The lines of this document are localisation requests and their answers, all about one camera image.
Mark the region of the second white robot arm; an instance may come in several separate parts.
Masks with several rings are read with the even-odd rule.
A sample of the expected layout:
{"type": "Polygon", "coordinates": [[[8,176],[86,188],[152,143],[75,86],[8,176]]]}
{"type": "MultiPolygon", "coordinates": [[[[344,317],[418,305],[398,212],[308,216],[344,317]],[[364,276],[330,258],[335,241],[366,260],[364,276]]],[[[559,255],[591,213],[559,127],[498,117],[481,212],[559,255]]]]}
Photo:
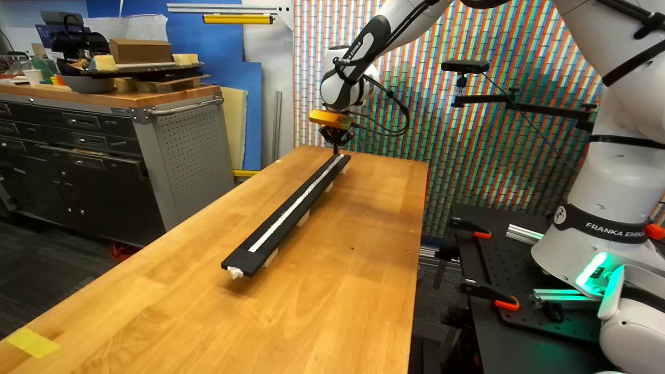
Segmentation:
{"type": "Polygon", "coordinates": [[[665,194],[665,0],[554,0],[603,97],[581,172],[532,260],[598,303],[623,374],[665,374],[665,258],[649,236],[665,194]]]}

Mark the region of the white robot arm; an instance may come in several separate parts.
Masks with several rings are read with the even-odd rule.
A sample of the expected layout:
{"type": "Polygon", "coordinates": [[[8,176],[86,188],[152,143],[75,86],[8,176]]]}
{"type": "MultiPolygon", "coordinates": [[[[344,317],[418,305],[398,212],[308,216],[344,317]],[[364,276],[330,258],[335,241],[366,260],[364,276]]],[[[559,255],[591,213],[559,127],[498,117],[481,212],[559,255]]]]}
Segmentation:
{"type": "Polygon", "coordinates": [[[321,77],[322,106],[347,114],[364,95],[364,74],[382,54],[418,39],[453,0],[384,0],[350,45],[327,50],[321,77]]]}

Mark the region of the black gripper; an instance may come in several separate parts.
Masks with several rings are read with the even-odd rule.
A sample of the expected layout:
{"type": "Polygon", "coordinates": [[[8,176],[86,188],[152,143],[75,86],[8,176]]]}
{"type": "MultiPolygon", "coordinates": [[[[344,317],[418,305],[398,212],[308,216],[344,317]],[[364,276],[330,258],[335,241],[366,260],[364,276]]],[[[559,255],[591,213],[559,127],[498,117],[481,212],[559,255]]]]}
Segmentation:
{"type": "Polygon", "coordinates": [[[335,128],[335,127],[322,127],[321,135],[325,138],[327,143],[332,145],[332,151],[340,151],[341,145],[347,145],[352,135],[345,128],[335,128]]]}

